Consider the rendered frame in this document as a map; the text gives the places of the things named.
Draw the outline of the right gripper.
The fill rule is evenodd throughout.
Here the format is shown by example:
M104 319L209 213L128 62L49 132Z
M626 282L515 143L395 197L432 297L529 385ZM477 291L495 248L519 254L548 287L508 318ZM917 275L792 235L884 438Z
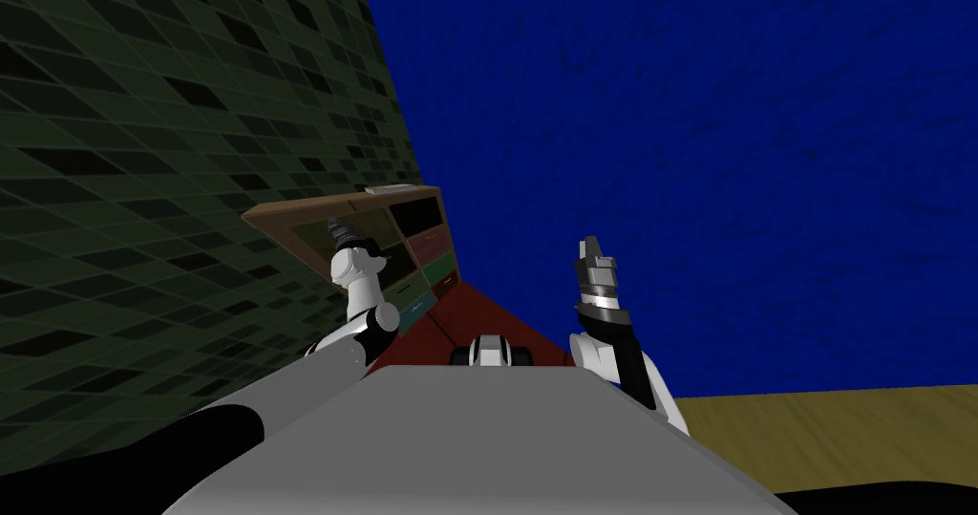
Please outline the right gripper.
M574 262L579 287L589 295L616 295L618 281L614 257L601 257L596 236L581 241L581 258Z

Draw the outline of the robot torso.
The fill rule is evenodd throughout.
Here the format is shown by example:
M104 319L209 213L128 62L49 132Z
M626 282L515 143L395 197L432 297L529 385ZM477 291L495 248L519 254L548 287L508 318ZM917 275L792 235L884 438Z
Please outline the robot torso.
M266 438L164 515L796 515L576 367L388 366L349 339L223 399Z

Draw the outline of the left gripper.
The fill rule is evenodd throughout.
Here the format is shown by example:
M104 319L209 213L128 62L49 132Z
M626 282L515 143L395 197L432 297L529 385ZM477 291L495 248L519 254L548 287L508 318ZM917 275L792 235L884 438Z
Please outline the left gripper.
M338 218L328 218L328 231L334 241L336 252L361 246L361 233Z

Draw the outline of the brown cupboard with coloured drawers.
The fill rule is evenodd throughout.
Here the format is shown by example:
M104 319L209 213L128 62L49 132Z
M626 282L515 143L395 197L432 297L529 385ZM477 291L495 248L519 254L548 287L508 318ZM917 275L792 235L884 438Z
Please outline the brown cupboard with coloured drawers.
M374 239L388 261L379 286L400 313L402 335L459 281L441 193L433 186L397 184L257 204L242 218L325 280L336 250L330 221Z

